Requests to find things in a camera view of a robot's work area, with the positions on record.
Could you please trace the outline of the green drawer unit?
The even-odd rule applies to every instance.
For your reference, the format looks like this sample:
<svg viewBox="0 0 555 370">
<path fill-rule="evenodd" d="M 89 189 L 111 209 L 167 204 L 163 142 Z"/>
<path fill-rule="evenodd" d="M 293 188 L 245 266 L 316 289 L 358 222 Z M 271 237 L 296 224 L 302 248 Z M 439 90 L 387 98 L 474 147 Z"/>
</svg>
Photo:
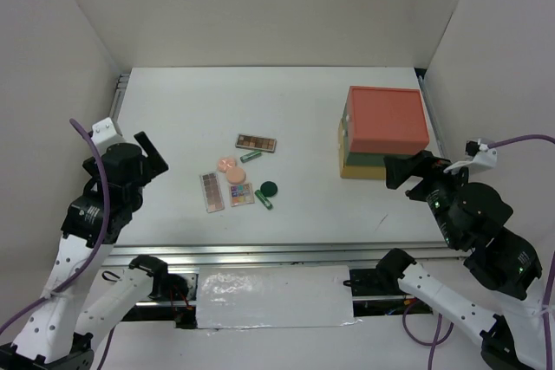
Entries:
<svg viewBox="0 0 555 370">
<path fill-rule="evenodd" d="M 407 159 L 429 143 L 421 106 L 348 103 L 342 123 L 348 166 L 383 166 L 386 156 Z"/>
</svg>

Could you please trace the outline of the salmon top drawer unit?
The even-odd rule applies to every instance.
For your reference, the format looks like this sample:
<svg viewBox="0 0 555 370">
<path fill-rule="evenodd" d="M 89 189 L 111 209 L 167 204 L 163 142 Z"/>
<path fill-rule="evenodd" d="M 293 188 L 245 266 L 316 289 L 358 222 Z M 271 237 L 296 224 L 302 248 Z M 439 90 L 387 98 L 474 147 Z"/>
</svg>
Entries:
<svg viewBox="0 0 555 370">
<path fill-rule="evenodd" d="M 343 128 L 353 153 L 414 155 L 430 142 L 417 89 L 350 87 Z"/>
</svg>

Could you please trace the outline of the pink makeup sponge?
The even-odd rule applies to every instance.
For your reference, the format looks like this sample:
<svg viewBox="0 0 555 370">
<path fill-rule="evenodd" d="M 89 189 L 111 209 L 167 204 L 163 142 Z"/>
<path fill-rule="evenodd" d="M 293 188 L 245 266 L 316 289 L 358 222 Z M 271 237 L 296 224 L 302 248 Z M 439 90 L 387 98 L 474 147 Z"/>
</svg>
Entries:
<svg viewBox="0 0 555 370">
<path fill-rule="evenodd" d="M 231 168 L 237 165 L 237 161 L 233 156 L 220 158 L 217 164 L 219 172 L 227 173 Z"/>
</svg>

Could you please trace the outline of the green lip balm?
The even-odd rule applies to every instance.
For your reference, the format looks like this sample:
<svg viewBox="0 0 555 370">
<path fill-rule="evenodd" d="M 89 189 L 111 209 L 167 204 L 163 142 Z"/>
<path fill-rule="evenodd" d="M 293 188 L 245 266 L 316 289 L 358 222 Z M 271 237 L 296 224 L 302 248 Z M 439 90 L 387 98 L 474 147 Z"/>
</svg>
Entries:
<svg viewBox="0 0 555 370">
<path fill-rule="evenodd" d="M 273 209 L 273 205 L 270 200 L 260 190 L 256 190 L 254 194 L 267 210 Z"/>
<path fill-rule="evenodd" d="M 251 160 L 254 160 L 256 158 L 259 158 L 262 155 L 261 151 L 252 151 L 249 152 L 247 154 L 242 155 L 239 159 L 242 163 L 246 163 L 249 162 Z"/>
</svg>

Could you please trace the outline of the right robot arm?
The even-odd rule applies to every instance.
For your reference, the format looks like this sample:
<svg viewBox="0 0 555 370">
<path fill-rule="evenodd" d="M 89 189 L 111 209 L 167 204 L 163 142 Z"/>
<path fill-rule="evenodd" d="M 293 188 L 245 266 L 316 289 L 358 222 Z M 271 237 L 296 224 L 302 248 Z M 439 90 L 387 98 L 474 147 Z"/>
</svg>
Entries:
<svg viewBox="0 0 555 370">
<path fill-rule="evenodd" d="M 464 266 L 495 293 L 500 312 L 450 289 L 401 249 L 392 249 L 378 263 L 379 287 L 414 295 L 435 309 L 480 346 L 482 360 L 492 369 L 552 369 L 554 275 L 544 279 L 537 251 L 506 228 L 513 208 L 491 186 L 470 181 L 466 164 L 429 151 L 409 159 L 387 157 L 384 163 L 389 189 L 419 178 L 407 197 L 428 205 L 449 249 L 467 253 Z"/>
</svg>

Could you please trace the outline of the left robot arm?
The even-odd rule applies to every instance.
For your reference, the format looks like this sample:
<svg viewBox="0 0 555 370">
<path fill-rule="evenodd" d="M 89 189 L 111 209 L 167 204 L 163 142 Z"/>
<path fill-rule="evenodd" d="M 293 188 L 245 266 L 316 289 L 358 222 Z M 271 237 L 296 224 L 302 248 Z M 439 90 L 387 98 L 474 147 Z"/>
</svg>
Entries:
<svg viewBox="0 0 555 370">
<path fill-rule="evenodd" d="M 55 264 L 38 301 L 23 311 L 19 335 L 1 347 L 3 369 L 89 369 L 100 345 L 144 298 L 184 301 L 185 278 L 157 257 L 138 255 L 109 290 L 85 301 L 120 232 L 143 203 L 144 187 L 169 168 L 143 132 L 134 142 L 95 150 L 83 167 L 90 179 L 68 208 Z"/>
</svg>

